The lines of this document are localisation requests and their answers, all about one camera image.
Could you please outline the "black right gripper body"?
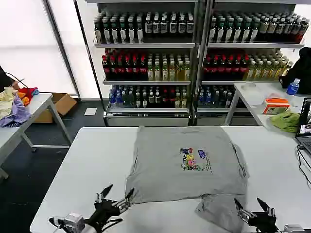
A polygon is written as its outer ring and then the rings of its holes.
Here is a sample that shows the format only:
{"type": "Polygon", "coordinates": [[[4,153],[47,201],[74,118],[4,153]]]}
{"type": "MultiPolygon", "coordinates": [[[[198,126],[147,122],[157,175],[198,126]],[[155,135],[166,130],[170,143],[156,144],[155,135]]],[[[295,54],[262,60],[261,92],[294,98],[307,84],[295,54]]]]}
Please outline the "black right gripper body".
{"type": "Polygon", "coordinates": [[[269,216],[266,212],[254,212],[255,216],[249,217],[248,225],[256,227],[257,232],[277,233],[276,216],[269,216]]]}

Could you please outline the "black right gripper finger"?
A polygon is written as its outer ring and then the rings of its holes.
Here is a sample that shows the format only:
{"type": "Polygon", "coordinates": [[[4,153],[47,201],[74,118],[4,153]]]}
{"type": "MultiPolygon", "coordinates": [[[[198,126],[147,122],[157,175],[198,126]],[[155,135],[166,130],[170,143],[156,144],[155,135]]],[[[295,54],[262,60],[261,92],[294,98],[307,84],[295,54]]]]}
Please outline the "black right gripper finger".
{"type": "Polygon", "coordinates": [[[234,198],[234,202],[239,218],[244,222],[248,222],[249,219],[253,217],[253,214],[248,210],[245,210],[238,199],[234,198]]]}
{"type": "Polygon", "coordinates": [[[259,205],[261,206],[261,208],[263,209],[263,211],[266,212],[269,216],[275,215],[275,209],[274,208],[270,208],[270,206],[266,202],[261,200],[260,198],[257,198],[257,201],[258,201],[259,205]]]}

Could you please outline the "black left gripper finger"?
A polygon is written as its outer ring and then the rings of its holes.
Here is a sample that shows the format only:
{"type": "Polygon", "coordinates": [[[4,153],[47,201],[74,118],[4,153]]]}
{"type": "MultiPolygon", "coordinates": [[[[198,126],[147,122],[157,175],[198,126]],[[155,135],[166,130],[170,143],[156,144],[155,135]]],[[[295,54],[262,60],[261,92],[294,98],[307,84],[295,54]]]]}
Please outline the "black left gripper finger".
{"type": "Polygon", "coordinates": [[[109,185],[108,187],[104,188],[102,192],[96,193],[96,202],[103,202],[105,197],[108,195],[110,192],[111,188],[113,187],[113,184],[109,185]]]}
{"type": "Polygon", "coordinates": [[[125,212],[131,206],[131,200],[132,200],[133,193],[134,193],[134,188],[130,190],[130,192],[125,196],[125,198],[114,203],[114,207],[117,208],[120,213],[125,212]]]}

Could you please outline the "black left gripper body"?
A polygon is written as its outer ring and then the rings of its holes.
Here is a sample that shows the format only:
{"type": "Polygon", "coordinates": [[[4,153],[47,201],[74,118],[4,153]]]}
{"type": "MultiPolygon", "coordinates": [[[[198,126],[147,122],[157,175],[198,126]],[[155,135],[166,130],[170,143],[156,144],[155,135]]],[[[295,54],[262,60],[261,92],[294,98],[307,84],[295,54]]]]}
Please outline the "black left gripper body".
{"type": "Polygon", "coordinates": [[[92,227],[103,227],[112,216],[119,216],[120,210],[112,204],[116,201],[104,199],[94,203],[95,212],[85,220],[85,224],[92,227]]]}

